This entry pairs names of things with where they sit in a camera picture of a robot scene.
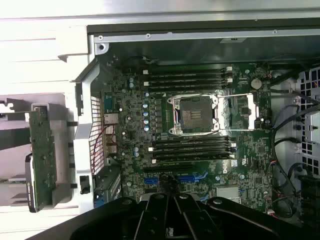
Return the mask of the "black expansion slot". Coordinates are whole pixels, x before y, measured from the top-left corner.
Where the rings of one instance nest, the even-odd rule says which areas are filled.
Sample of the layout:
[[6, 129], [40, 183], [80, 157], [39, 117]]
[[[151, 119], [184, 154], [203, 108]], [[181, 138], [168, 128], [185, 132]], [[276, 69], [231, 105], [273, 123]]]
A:
[[144, 173], [152, 173], [152, 172], [174, 172], [174, 171], [184, 171], [190, 170], [195, 167], [194, 164], [178, 164], [178, 165], [157, 165], [157, 166], [150, 166], [144, 167]]

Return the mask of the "blue expansion slot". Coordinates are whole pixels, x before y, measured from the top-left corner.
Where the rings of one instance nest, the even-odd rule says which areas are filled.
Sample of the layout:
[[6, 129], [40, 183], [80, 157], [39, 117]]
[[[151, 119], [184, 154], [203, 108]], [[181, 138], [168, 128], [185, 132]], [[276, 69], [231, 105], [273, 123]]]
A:
[[[145, 185], [157, 185], [160, 182], [161, 178], [165, 178], [168, 177], [167, 175], [161, 175], [159, 177], [146, 177], [143, 180], [143, 183]], [[201, 177], [196, 177], [194, 175], [178, 175], [176, 177], [173, 177], [174, 180], [178, 180], [179, 183], [183, 184], [183, 183], [197, 183]]]

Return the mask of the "silver socket cover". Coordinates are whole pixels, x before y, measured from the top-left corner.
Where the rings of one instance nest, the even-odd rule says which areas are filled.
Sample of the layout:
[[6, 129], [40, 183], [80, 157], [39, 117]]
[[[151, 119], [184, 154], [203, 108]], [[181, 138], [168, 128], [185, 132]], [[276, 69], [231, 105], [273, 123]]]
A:
[[216, 131], [253, 131], [259, 118], [259, 107], [252, 93], [215, 95], [213, 129]]

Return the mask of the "CPU socket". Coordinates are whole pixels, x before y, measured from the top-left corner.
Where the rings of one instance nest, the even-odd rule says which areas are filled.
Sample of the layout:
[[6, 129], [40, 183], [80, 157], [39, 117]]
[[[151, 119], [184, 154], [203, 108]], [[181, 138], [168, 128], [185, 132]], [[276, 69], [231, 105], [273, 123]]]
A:
[[166, 100], [166, 113], [170, 113], [171, 121], [167, 122], [167, 130], [176, 136], [203, 136], [220, 131], [216, 118], [218, 98], [214, 94], [179, 94]]

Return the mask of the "silver chipset heat sink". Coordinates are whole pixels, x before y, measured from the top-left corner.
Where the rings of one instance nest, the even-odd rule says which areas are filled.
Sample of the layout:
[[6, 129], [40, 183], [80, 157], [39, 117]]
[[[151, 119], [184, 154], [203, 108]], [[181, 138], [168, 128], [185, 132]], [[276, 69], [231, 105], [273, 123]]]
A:
[[240, 202], [239, 188], [237, 186], [219, 186], [216, 188], [216, 196]]

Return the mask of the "open dark grey PC case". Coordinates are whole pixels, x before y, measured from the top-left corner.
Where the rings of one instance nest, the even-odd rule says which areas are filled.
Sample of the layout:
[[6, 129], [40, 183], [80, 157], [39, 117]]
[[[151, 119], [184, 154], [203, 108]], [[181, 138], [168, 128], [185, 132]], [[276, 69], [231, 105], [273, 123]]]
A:
[[116, 68], [254, 63], [269, 72], [272, 113], [272, 156], [267, 165], [272, 175], [271, 201], [266, 211], [257, 211], [320, 228], [304, 221], [299, 179], [314, 177], [302, 163], [301, 117], [319, 111], [320, 102], [297, 90], [300, 74], [320, 67], [320, 28], [129, 32], [90, 28], [89, 45], [93, 60], [76, 80], [74, 157], [82, 211], [126, 197], [120, 164], [106, 159], [100, 140], [104, 133], [101, 90]]

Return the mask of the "black RAM slot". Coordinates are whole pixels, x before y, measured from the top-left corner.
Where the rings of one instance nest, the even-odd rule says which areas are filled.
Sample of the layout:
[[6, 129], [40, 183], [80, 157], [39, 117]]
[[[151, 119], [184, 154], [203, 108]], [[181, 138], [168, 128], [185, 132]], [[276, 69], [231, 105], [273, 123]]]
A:
[[159, 86], [149, 87], [148, 90], [151, 92], [174, 92], [174, 91], [202, 91], [202, 90], [221, 90], [225, 89], [223, 85], [197, 85], [197, 86]]
[[184, 69], [184, 70], [167, 70], [167, 71], [151, 71], [144, 69], [142, 70], [143, 75], [176, 75], [176, 74], [207, 74], [207, 73], [224, 73], [224, 72], [232, 72], [233, 67], [227, 66], [226, 68], [220, 69]]
[[152, 164], [215, 161], [233, 159], [233, 155], [228, 152], [198, 152], [191, 154], [167, 154], [158, 155], [151, 158]]
[[156, 154], [169, 154], [169, 153], [197, 153], [197, 152], [232, 152], [234, 149], [232, 147], [218, 146], [218, 147], [185, 147], [185, 148], [155, 148], [149, 147], [148, 152]]
[[173, 138], [167, 140], [156, 140], [153, 141], [153, 144], [164, 144], [164, 143], [184, 143], [184, 142], [193, 142], [193, 141], [202, 141], [202, 140], [229, 140], [230, 137], [227, 135], [205, 135], [205, 136], [196, 136], [191, 138]]
[[144, 81], [144, 87], [159, 87], [159, 86], [182, 86], [182, 85], [226, 85], [232, 83], [232, 78], [227, 79], [187, 79], [187, 80], [166, 80], [166, 81]]
[[231, 142], [228, 141], [208, 141], [208, 142], [176, 142], [176, 143], [164, 143], [154, 145], [154, 149], [166, 149], [166, 148], [186, 148], [186, 147], [230, 147], [232, 145]]
[[232, 74], [181, 74], [181, 75], [150, 75], [148, 78], [150, 80], [156, 80], [156, 79], [209, 79], [209, 78], [215, 78], [215, 79], [227, 79], [232, 78]]

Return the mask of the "green motherboard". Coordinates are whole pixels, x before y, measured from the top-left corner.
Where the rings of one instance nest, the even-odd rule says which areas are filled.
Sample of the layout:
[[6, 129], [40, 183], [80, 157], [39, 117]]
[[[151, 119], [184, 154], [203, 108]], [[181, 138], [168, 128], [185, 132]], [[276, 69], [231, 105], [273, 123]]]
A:
[[[142, 70], [149, 71], [180, 71], [180, 70], [209, 70], [233, 67], [232, 71], [224, 73], [189, 73], [189, 74], [151, 74], [143, 75]], [[149, 79], [149, 76], [163, 75], [213, 75], [231, 74], [232, 83], [224, 85], [161, 85], [161, 86], [226, 86], [224, 89], [197, 90], [197, 91], [149, 91], [143, 86], [149, 81], [169, 80], [200, 80], [214, 78], [178, 78], [178, 79]], [[262, 87], [255, 90], [251, 81], [259, 78]], [[168, 133], [167, 122], [171, 121], [171, 114], [166, 113], [167, 99], [184, 94], [213, 94], [235, 95], [252, 93], [259, 109], [259, 118], [255, 120], [253, 131], [220, 130], [215, 134], [200, 136], [177, 136]], [[240, 202], [252, 209], [265, 212], [272, 200], [270, 181], [272, 174], [267, 166], [272, 157], [270, 135], [272, 129], [270, 74], [255, 63], [222, 63], [222, 64], [194, 64], [194, 65], [150, 65], [118, 67], [112, 76], [105, 80], [100, 92], [102, 97], [103, 130], [100, 140], [103, 141], [104, 155], [108, 161], [114, 160], [120, 165], [122, 195], [139, 201], [144, 194], [158, 191], [157, 185], [144, 184], [144, 178], [193, 175], [202, 177], [198, 182], [180, 183], [181, 193], [195, 194], [200, 201], [206, 202], [217, 197], [217, 187], [238, 187]], [[153, 143], [157, 140], [174, 138], [204, 137], [210, 135], [229, 136], [230, 139], [211, 139], [189, 142], [222, 142], [232, 143], [233, 151], [205, 151], [229, 153], [230, 159], [210, 161], [190, 161], [177, 163], [155, 163], [151, 158], [156, 156], [194, 154], [204, 152], [172, 152], [152, 153], [149, 147], [160, 145]], [[193, 164], [189, 170], [167, 172], [144, 172], [143, 168], [161, 165]]]

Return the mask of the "coin cell battery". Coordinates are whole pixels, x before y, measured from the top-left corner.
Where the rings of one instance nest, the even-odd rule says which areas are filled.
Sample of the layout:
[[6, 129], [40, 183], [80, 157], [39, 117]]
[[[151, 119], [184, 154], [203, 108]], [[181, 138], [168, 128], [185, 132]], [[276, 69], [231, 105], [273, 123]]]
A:
[[250, 85], [251, 85], [251, 87], [252, 87], [253, 89], [259, 90], [259, 89], [262, 87], [263, 83], [262, 83], [262, 81], [261, 81], [259, 78], [254, 78], [254, 79], [250, 82]]

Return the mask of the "grey parts rack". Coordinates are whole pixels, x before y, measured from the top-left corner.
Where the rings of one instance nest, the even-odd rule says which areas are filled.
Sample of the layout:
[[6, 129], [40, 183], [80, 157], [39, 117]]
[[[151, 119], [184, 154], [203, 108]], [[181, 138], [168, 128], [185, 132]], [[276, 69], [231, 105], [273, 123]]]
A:
[[76, 208], [77, 185], [70, 134], [75, 122], [69, 117], [62, 93], [0, 93], [0, 213], [30, 212], [28, 207], [25, 158], [31, 153], [29, 112], [46, 106], [54, 137], [56, 186], [52, 204], [39, 212]]

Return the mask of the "black plastic shroud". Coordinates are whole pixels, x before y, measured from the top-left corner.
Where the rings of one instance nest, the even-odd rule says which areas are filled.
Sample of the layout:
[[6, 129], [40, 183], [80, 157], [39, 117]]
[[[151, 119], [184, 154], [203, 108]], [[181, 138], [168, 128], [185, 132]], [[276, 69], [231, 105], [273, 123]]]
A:
[[320, 178], [299, 176], [301, 183], [301, 208], [305, 222], [320, 225]]

